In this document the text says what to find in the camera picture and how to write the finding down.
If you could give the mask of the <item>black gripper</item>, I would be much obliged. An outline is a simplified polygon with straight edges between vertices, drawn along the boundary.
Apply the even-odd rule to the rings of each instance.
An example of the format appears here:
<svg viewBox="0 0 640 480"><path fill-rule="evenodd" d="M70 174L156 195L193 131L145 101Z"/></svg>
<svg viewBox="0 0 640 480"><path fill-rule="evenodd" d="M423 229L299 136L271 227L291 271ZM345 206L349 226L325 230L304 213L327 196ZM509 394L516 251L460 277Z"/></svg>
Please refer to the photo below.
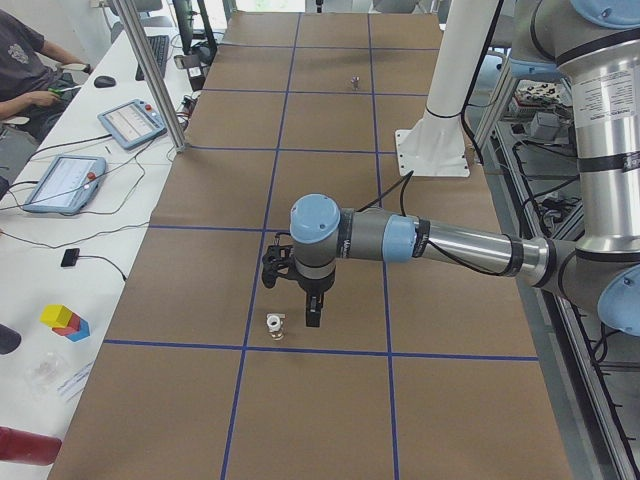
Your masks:
<svg viewBox="0 0 640 480"><path fill-rule="evenodd" d="M299 274L297 283L305 291L305 324L307 327L319 328L321 324L322 309L324 305L324 293L327 292L335 282L335 273L312 279Z"/></svg>

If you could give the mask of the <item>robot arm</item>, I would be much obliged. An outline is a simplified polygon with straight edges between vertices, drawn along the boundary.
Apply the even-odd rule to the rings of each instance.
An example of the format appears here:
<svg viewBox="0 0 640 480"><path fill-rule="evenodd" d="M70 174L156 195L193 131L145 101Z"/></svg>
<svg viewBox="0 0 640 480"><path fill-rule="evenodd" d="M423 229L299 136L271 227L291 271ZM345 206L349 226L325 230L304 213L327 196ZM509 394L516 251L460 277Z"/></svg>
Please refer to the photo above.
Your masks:
<svg viewBox="0 0 640 480"><path fill-rule="evenodd" d="M583 235L515 233L524 210L503 178L490 184L500 231L489 233L380 208L338 206L322 194L291 209L293 277L305 321L320 323L339 258L428 258L517 277L564 298L610 328L639 332L639 5L635 1L521 1L513 62L548 63L570 82Z"/></svg>

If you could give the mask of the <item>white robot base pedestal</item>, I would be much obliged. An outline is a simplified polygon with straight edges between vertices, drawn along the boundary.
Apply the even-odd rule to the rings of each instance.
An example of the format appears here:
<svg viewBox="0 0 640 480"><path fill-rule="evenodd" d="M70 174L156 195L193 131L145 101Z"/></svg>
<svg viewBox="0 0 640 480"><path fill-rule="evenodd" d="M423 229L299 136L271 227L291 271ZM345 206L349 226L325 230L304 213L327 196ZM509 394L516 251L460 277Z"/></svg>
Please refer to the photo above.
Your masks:
<svg viewBox="0 0 640 480"><path fill-rule="evenodd" d="M467 178L462 127L476 67L500 15L497 0L451 3L423 116L408 130L395 132L399 174L415 177Z"/></svg>

